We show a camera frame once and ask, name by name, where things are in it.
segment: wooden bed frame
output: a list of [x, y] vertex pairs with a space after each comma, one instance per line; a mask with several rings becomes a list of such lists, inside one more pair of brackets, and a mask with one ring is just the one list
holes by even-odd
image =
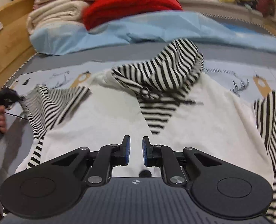
[[0, 8], [0, 88], [34, 53], [26, 29], [34, 0], [15, 0]]

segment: bed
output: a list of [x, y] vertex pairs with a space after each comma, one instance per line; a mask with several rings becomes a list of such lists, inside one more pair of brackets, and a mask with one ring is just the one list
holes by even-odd
[[[0, 9], [0, 21], [4, 26], [4, 29], [0, 31], [0, 88], [4, 84], [12, 85], [19, 78], [30, 78], [31, 73], [38, 71], [44, 75], [44, 71], [64, 71], [70, 66], [88, 63], [89, 71], [93, 73], [125, 61], [146, 60], [155, 56], [166, 45], [166, 43], [143, 42], [90, 49], [62, 56], [36, 54], [25, 28], [27, 14], [32, 10], [33, 1], [16, 0]], [[276, 35], [276, 30], [270, 25], [265, 27], [263, 19], [259, 16], [253, 20], [249, 14], [243, 14], [241, 18], [240, 15], [232, 13], [230, 16], [226, 13], [222, 15], [205, 13], [207, 10], [204, 8], [201, 12], [219, 23], [260, 34]], [[239, 63], [265, 66], [276, 70], [275, 53], [222, 44], [200, 42], [196, 44], [208, 61], [230, 62], [233, 67], [235, 63]], [[11, 114], [6, 116], [9, 129], [0, 141], [0, 185], [7, 177], [14, 174], [28, 155], [33, 142], [33, 133], [28, 121], [21, 117], [19, 111], [10, 110], [8, 113]]]

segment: gray mattress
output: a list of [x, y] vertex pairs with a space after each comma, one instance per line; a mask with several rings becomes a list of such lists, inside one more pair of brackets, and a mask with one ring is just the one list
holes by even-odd
[[[218, 59], [250, 65], [271, 66], [276, 69], [276, 54], [212, 44], [197, 44], [205, 59]], [[34, 56], [18, 72], [20, 74], [44, 71], [87, 61], [145, 60], [160, 52], [165, 43], [141, 43], [92, 49], [63, 56]], [[0, 184], [14, 174], [17, 166], [28, 155], [32, 144], [32, 130], [28, 122], [15, 116], [7, 116], [11, 127], [0, 141]]]

